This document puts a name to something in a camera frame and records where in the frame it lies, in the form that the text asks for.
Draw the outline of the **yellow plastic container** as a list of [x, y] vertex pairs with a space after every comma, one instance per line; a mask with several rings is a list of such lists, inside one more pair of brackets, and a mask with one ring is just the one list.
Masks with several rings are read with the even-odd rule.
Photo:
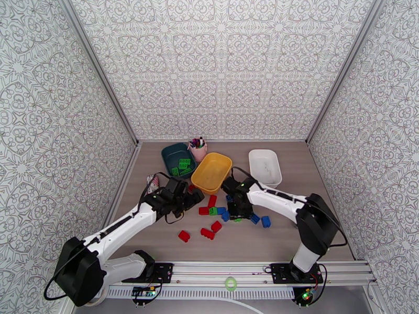
[[191, 183], [208, 195], [218, 193], [229, 175], [233, 161], [217, 152], [208, 153], [191, 176]]

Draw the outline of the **pink cup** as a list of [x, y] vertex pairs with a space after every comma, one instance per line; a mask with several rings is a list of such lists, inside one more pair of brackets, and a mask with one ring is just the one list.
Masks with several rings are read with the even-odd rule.
[[188, 144], [188, 150], [194, 157], [195, 161], [201, 162], [205, 156], [207, 155], [207, 144], [204, 142], [204, 145], [202, 147], [194, 147], [193, 144]]

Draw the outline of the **white plastic container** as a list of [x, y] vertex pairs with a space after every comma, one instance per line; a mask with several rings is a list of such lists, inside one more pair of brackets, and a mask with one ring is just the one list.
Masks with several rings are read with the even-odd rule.
[[248, 153], [250, 174], [260, 183], [276, 188], [282, 182], [277, 154], [270, 149], [253, 149]]

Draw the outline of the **teal plastic container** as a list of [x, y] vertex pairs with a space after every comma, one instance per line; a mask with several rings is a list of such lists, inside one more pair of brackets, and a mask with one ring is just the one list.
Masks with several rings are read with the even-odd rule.
[[[162, 151], [161, 151], [161, 156], [162, 156], [165, 168], [167, 170], [167, 173], [170, 177], [173, 177], [171, 175], [171, 169], [173, 167], [178, 168], [178, 162], [179, 162], [180, 158], [191, 159], [191, 164], [188, 167], [188, 169], [192, 169], [193, 172], [197, 168], [197, 163], [196, 163], [194, 157], [192, 156], [192, 154], [188, 150], [188, 147], [184, 143], [175, 143], [175, 144], [172, 144], [172, 145], [169, 145], [169, 146], [163, 148]], [[188, 179], [192, 176], [193, 172], [186, 175], [186, 176], [175, 176], [175, 177], [179, 177], [181, 179]]]

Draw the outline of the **aluminium side floor rail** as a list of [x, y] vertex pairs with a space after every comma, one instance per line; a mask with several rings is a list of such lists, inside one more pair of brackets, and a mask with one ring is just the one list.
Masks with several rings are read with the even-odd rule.
[[105, 219], [103, 221], [102, 226], [108, 226], [115, 218], [116, 212], [118, 210], [118, 207], [120, 205], [120, 202], [122, 200], [123, 194], [125, 192], [126, 186], [129, 182], [129, 178], [131, 176], [131, 173], [133, 171], [133, 168], [135, 166], [135, 163], [137, 161], [138, 155], [140, 153], [142, 146], [142, 142], [138, 142], [137, 145], [134, 147], [131, 156], [129, 158], [129, 161], [127, 163], [127, 166], [124, 170], [123, 176], [120, 180], [120, 183], [118, 187], [116, 188], [115, 196], [111, 202], [111, 206], [105, 216]]

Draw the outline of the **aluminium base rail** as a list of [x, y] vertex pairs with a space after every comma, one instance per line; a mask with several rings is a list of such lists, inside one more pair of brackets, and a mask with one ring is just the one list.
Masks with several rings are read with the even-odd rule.
[[[170, 287], [224, 287], [227, 277], [232, 276], [242, 287], [303, 287], [306, 284], [274, 284], [270, 261], [264, 262], [211, 262], [173, 261]], [[376, 280], [366, 261], [320, 261], [320, 269], [327, 286], [365, 286]]]

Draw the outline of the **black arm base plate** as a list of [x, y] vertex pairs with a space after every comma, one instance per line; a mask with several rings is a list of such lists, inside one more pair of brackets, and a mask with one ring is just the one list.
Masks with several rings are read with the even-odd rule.
[[161, 262], [147, 265], [144, 270], [144, 281], [146, 283], [170, 283], [173, 266], [173, 263]]
[[274, 284], [316, 285], [324, 282], [320, 266], [317, 263], [306, 273], [292, 263], [272, 263], [269, 267]]

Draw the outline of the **aluminium frame post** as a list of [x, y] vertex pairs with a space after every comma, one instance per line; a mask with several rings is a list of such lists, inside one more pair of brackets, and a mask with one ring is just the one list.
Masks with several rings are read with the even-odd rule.
[[314, 138], [314, 135], [317, 129], [319, 128], [331, 102], [333, 101], [342, 83], [347, 77], [348, 72], [350, 71], [353, 63], [355, 62], [356, 57], [360, 49], [362, 48], [364, 42], [368, 39], [368, 34], [370, 32], [370, 29], [375, 24], [375, 21], [377, 20], [377, 16], [380, 14], [382, 10], [382, 5], [385, 4], [386, 1], [387, 0], [372, 0], [371, 6], [368, 9], [365, 15], [365, 18], [363, 19], [362, 24], [360, 25], [360, 28], [355, 36], [355, 39], [352, 42], [349, 48], [349, 51], [343, 60], [341, 68], [339, 69], [339, 72], [336, 78], [332, 82], [332, 85], [326, 96], [326, 99], [324, 100], [321, 108], [319, 109], [319, 113], [317, 117], [315, 118], [315, 121], [306, 136], [305, 143], [307, 144], [307, 146], [310, 145], [312, 139]]
[[100, 63], [98, 56], [94, 50], [94, 47], [89, 39], [88, 34], [86, 33], [82, 22], [80, 18], [78, 17], [75, 7], [73, 6], [73, 3], [71, 0], [58, 0], [66, 19], [74, 31], [81, 48], [83, 49], [88, 61], [90, 62], [93, 71], [95, 72], [103, 90], [105, 91], [106, 96], [112, 103], [115, 111], [117, 112], [119, 119], [121, 120], [125, 130], [129, 134], [133, 145], [138, 146], [139, 140], [135, 134], [135, 131], [132, 127], [132, 125], [129, 122], [129, 119], [126, 116], [126, 113], [124, 112], [116, 94], [115, 90], [112, 87], [112, 84], [110, 83], [107, 74]]

